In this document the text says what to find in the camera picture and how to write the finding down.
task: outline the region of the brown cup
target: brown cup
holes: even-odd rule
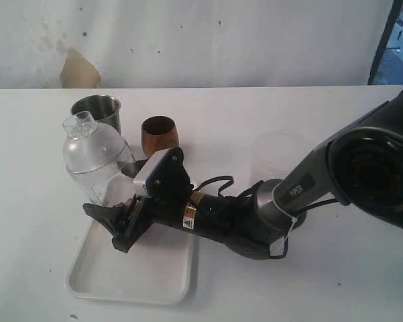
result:
[[[176,124],[166,116],[153,116],[141,125],[141,146],[150,158],[159,150],[179,146]]]

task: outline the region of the metal cup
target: metal cup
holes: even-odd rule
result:
[[[121,103],[115,97],[92,95],[73,104],[70,113],[74,115],[82,111],[88,111],[96,121],[113,126],[121,134],[120,108]]]

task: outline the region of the plastic tray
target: plastic tray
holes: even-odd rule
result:
[[[89,226],[66,277],[78,298],[171,305],[188,292],[194,236],[153,224],[125,254],[96,221]]]

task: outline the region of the table surface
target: table surface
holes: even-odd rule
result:
[[[260,133],[291,129],[312,148],[400,89],[0,90],[0,321],[403,321],[403,230],[337,204],[309,213],[284,260],[248,260],[198,239],[190,291],[177,305],[71,297],[64,279],[90,220],[64,168],[61,128],[79,98],[116,96],[122,133],[141,158],[142,121],[168,115],[192,178],[231,174],[235,195],[249,186]]]

